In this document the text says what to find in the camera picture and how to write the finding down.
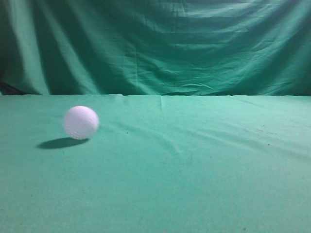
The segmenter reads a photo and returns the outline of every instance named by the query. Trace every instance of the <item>green fabric backdrop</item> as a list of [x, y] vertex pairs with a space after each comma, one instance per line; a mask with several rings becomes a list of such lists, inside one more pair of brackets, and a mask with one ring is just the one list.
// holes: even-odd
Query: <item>green fabric backdrop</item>
[[29, 94], [310, 95], [310, 0], [2, 0]]

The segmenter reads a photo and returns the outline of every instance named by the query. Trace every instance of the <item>white golf ball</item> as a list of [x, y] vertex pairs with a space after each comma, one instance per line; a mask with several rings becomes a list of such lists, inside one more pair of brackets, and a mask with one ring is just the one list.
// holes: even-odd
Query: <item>white golf ball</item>
[[88, 139], [97, 131], [99, 118], [92, 109], [75, 106], [66, 113], [63, 126], [66, 133], [73, 139]]

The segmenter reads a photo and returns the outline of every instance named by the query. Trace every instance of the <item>table surface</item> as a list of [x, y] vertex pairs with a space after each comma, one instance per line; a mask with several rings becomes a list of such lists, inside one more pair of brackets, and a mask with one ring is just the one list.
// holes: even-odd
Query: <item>table surface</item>
[[[101, 121], [71, 140], [65, 112]], [[311, 97], [1, 96], [1, 233], [311, 229]]]

